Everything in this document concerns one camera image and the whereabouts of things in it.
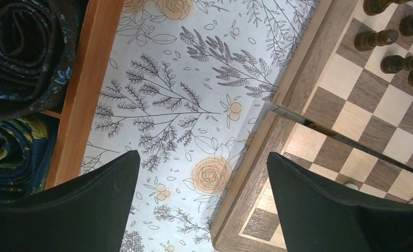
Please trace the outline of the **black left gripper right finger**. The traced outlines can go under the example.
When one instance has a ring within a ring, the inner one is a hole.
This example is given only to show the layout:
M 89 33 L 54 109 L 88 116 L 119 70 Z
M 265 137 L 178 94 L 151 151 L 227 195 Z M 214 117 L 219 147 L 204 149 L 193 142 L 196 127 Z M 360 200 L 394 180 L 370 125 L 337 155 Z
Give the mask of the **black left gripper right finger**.
M 266 166 L 288 251 L 413 251 L 413 205 L 356 191 L 276 152 Z

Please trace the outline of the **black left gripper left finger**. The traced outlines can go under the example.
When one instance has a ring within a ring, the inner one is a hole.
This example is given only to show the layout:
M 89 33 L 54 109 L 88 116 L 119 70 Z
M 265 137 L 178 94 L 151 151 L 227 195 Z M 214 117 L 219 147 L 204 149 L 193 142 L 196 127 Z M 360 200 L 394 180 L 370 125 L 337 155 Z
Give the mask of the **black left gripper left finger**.
M 16 202 L 0 204 L 0 251 L 119 251 L 138 151 Z

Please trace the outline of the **white chess pawn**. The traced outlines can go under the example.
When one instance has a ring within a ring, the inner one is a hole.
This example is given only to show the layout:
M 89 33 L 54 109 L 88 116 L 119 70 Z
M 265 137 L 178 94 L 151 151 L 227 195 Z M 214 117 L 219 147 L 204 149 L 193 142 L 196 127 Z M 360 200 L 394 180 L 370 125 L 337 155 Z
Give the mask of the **white chess pawn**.
M 356 191 L 359 190 L 359 188 L 358 188 L 355 184 L 352 184 L 352 183 L 347 183 L 347 184 L 345 184 L 345 186 L 346 186 L 346 187 L 349 187 L 349 188 L 351 188 L 351 189 L 354 189 L 354 190 L 356 190 Z

